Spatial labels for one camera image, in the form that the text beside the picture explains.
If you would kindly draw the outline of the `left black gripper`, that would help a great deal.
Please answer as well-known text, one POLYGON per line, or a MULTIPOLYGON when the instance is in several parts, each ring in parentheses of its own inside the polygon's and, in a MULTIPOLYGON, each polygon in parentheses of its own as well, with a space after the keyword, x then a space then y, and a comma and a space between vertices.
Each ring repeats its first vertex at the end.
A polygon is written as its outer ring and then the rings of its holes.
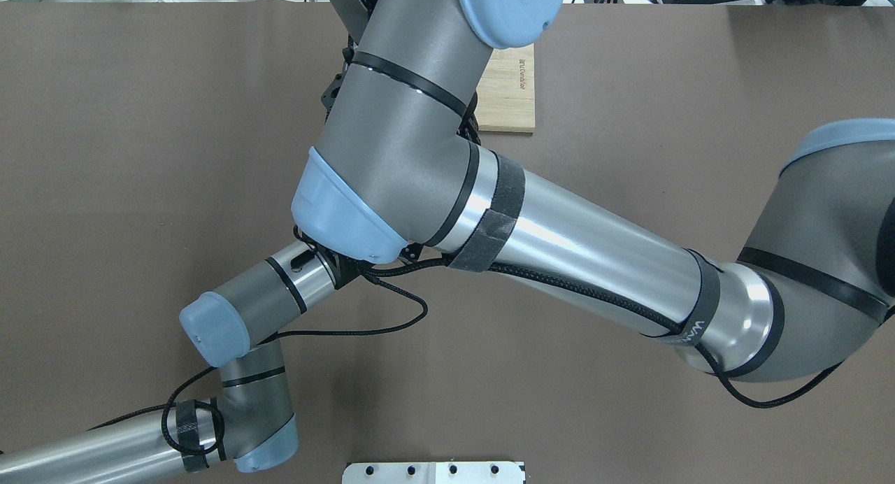
POLYGON ((323 263, 326 265, 335 290, 341 290, 342 287, 361 276, 357 261, 339 254, 339 252, 323 250, 323 263))

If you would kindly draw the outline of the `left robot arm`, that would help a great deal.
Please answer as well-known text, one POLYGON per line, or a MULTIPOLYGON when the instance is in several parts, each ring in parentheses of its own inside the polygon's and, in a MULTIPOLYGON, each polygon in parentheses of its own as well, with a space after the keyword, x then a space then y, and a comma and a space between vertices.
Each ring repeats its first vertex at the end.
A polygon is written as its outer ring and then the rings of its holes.
POLYGON ((357 277, 355 261, 297 241, 182 309, 181 325, 220 393, 176 394, 161 408, 2 457, 3 483, 152 483, 218 462, 255 474, 299 447, 279 337, 357 277))

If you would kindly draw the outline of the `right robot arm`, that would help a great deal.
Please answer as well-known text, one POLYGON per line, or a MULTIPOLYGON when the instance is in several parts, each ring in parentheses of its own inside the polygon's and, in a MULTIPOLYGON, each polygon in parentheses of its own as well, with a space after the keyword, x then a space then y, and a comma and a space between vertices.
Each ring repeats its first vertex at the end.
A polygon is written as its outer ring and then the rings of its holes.
POLYGON ((345 257, 498 271, 674 345, 719 378, 821 381, 893 314, 893 122, 815 130, 780 172, 735 263, 607 212, 460 129, 495 48, 562 0, 330 0, 355 46, 293 200, 345 257))

